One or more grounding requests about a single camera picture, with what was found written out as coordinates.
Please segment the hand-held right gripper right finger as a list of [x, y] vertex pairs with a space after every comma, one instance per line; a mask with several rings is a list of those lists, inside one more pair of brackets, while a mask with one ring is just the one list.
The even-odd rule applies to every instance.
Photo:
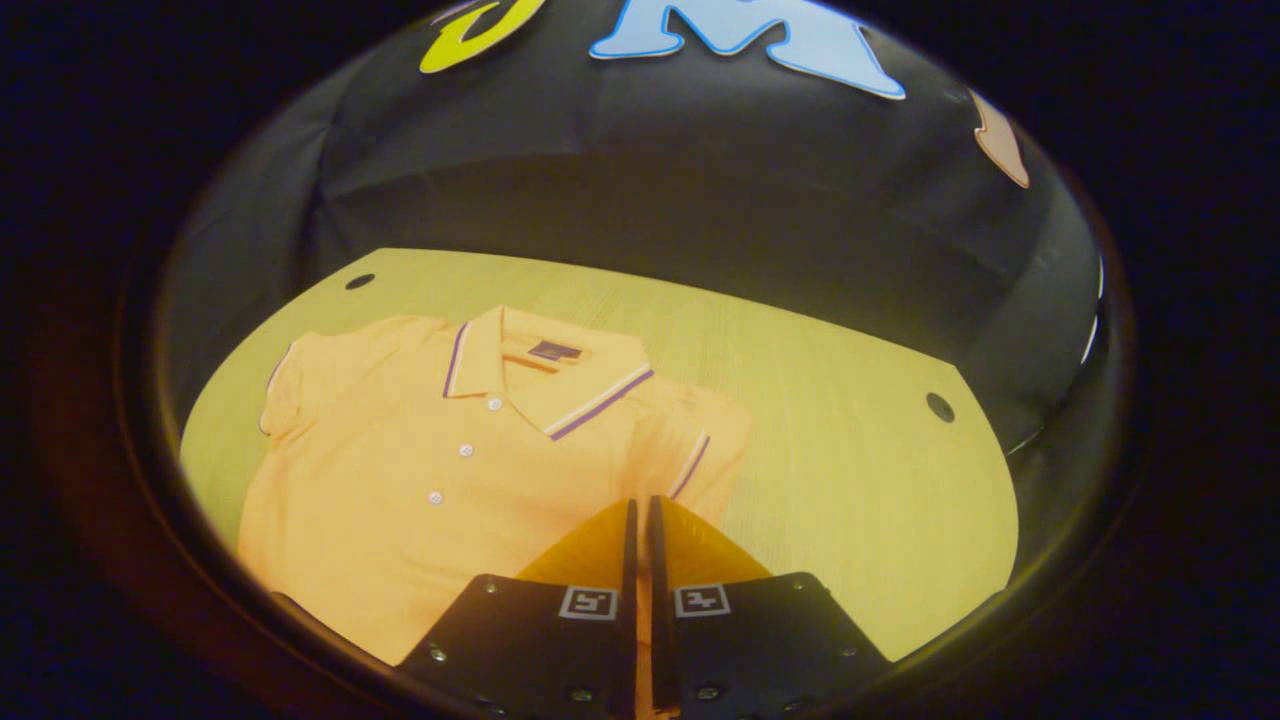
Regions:
[[891, 662], [809, 571], [776, 574], [672, 498], [648, 514], [652, 698], [673, 719], [810, 719]]

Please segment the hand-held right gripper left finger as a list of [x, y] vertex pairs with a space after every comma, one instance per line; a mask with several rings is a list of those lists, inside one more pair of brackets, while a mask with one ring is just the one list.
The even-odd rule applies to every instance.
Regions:
[[485, 719], [631, 719], [637, 505], [612, 503], [512, 577], [454, 597], [399, 671]]

